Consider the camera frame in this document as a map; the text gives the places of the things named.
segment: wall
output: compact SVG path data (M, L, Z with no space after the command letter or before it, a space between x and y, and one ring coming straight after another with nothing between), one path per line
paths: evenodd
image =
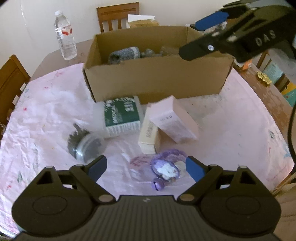
M76 42L99 33L96 7L127 0L9 0L0 8L0 66L15 54L29 75L44 57L59 49L54 32L54 12L70 20ZM161 25L194 23L231 0L140 0L140 14L155 15Z

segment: open cardboard box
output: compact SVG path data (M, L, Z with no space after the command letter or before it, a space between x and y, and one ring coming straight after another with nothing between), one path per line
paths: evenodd
M179 48L201 35L182 26L121 29L97 34L83 72L94 101L137 95L141 104L170 95L187 98L218 94L230 73L233 57L215 52L192 61L179 55L139 58L107 65L111 52L137 46L159 53L162 46Z

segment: bottle cap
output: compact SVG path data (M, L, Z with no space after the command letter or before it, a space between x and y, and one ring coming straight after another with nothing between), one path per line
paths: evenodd
M56 16L58 16L58 15L60 15L60 14L63 14L63 12L62 12L61 10L59 10L59 11L56 11L54 14L55 14Z

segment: table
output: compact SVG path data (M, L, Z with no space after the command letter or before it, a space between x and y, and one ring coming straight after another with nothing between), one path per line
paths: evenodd
M92 39L77 43L77 56L69 61L63 59L60 50L48 54L36 69L31 80L64 67L84 63L87 59L91 43ZM258 81L256 78L257 71L258 68L254 64L251 64L251 68L241 72L240 75L264 103L287 142L287 129L292 107L274 85L265 87Z

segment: water bottle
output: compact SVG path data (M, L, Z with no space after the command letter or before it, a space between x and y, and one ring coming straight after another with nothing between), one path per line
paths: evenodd
M72 28L69 20L63 15L62 11L56 11L56 20L54 23L57 33L59 48L65 60L70 60L77 56L76 45L74 42Z

